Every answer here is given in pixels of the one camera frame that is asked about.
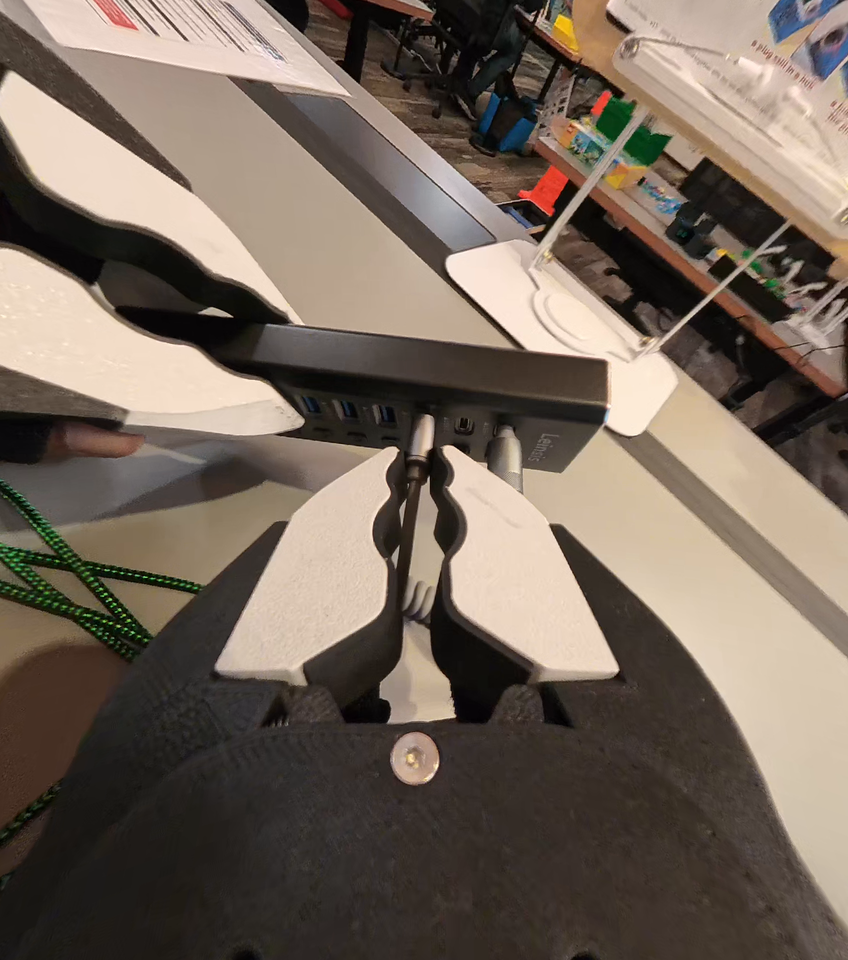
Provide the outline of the clear acrylic sign stand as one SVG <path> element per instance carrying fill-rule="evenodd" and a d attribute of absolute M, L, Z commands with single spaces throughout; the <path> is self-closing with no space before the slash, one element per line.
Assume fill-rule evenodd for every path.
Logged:
<path fill-rule="evenodd" d="M 694 133 L 784 196 L 797 214 L 848 240 L 848 167 L 826 138 L 810 96 L 779 68 L 741 54 L 652 34 L 632 33 L 613 64 L 642 91 L 622 133 L 603 153 L 574 199 L 539 244 L 499 242 L 449 256 L 451 280 L 528 350 L 605 362 L 608 428 L 624 437 L 646 431 L 677 388 L 663 345 L 709 305 L 758 256 L 770 251 L 787 220 L 706 294 L 667 335 L 640 340 L 562 266 L 551 251 L 574 212 L 600 185 L 650 111 L 689 123 Z"/>

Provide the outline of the black office chair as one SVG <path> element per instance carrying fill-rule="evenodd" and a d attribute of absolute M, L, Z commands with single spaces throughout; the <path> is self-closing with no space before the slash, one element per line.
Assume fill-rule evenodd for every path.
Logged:
<path fill-rule="evenodd" d="M 435 71 L 400 70 L 401 55 L 410 49 L 413 29 L 399 33 L 394 63 L 382 63 L 386 74 L 399 79 L 405 90 L 414 80 L 436 83 L 445 99 L 469 121 L 478 121 L 478 98 L 511 74 L 526 42 L 517 23 L 517 13 L 536 18 L 547 6 L 544 1 L 440 1 L 430 2 L 433 17 L 423 28 L 434 38 L 439 51 Z"/>

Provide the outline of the colourful toy box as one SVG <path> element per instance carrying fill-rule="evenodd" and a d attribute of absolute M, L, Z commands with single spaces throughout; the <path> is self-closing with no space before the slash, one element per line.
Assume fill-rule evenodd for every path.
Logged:
<path fill-rule="evenodd" d="M 562 148 L 590 172 L 613 146 L 613 142 L 599 132 L 589 119 L 580 121 L 559 116 L 551 123 L 550 133 Z M 614 189 L 624 190 L 636 186 L 648 172 L 646 163 L 627 150 L 622 150 L 607 167 L 603 182 Z"/>

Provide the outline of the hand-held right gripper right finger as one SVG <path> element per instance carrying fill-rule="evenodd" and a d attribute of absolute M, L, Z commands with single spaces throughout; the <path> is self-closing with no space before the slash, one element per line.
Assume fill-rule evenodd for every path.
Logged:
<path fill-rule="evenodd" d="M 433 454 L 430 492 L 443 550 L 430 646 L 455 702 L 619 675 L 556 534 L 522 492 L 453 446 Z"/>

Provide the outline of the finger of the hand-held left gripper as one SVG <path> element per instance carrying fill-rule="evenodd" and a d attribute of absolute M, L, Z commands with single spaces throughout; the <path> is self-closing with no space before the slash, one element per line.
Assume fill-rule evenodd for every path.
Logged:
<path fill-rule="evenodd" d="M 83 257 L 133 267 L 236 319 L 303 323 L 201 198 L 8 69 L 0 191 L 27 227 Z"/>
<path fill-rule="evenodd" d="M 265 381 L 125 322 L 71 274 L 0 245 L 0 417 L 222 437 L 288 434 L 302 415 Z"/>

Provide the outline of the printed paper sheet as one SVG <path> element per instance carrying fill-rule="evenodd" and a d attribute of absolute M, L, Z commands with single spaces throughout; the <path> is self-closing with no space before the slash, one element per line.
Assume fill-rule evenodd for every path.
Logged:
<path fill-rule="evenodd" d="M 345 86 L 252 1 L 26 1 L 55 42 L 281 90 L 346 99 Z"/>

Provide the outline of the silver power plug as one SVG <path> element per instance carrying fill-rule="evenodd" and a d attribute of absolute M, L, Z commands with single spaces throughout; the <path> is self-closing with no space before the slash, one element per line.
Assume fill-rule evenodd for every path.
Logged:
<path fill-rule="evenodd" d="M 524 454 L 514 427 L 502 423 L 495 428 L 490 439 L 485 462 L 489 472 L 516 492 L 524 492 Z"/>

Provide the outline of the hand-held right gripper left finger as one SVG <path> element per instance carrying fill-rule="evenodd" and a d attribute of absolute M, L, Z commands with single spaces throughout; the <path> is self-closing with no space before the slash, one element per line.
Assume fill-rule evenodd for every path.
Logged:
<path fill-rule="evenodd" d="M 387 447 L 315 493 L 280 534 L 220 652 L 215 673 L 328 690 L 348 706 L 403 649 L 393 555 L 404 454 Z"/>

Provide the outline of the black USB hub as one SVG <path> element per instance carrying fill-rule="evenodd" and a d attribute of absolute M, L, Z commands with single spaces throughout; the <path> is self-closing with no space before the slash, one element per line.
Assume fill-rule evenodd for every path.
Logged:
<path fill-rule="evenodd" d="M 599 359 L 138 306 L 118 315 L 269 383 L 303 417 L 289 431 L 300 439 L 406 450 L 428 414 L 437 448 L 485 463 L 510 427 L 525 470 L 560 474 L 609 412 L 609 366 Z"/>

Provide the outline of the green toy block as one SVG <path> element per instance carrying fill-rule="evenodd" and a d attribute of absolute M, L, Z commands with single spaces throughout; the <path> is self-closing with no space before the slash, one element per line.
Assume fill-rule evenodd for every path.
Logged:
<path fill-rule="evenodd" d="M 611 97 L 603 107 L 596 122 L 597 130 L 609 141 L 615 141 L 632 119 L 635 110 L 633 102 L 625 102 Z M 623 147 L 623 153 L 635 162 L 652 165 L 670 144 L 673 132 L 665 127 L 657 117 L 647 115 L 641 126 L 629 138 Z"/>

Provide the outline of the orange plastic part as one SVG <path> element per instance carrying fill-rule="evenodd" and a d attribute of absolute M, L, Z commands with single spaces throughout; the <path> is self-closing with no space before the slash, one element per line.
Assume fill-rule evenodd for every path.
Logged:
<path fill-rule="evenodd" d="M 521 198 L 529 201 L 543 214 L 550 217 L 553 215 L 556 203 L 567 185 L 574 187 L 574 184 L 559 168 L 550 165 L 531 190 L 521 192 Z"/>

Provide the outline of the blue bag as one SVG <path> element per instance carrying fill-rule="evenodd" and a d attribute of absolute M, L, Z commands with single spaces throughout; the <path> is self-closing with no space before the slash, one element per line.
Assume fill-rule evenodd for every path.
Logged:
<path fill-rule="evenodd" d="M 471 137 L 471 145 L 481 154 L 520 155 L 537 126 L 537 101 L 524 95 L 491 93 Z"/>

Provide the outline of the person's left hand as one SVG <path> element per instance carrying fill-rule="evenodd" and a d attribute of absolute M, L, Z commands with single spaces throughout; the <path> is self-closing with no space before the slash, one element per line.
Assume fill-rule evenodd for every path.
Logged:
<path fill-rule="evenodd" d="M 144 444 L 125 434 L 82 422 L 0 419 L 0 463 L 33 465 L 70 458 L 120 459 Z"/>

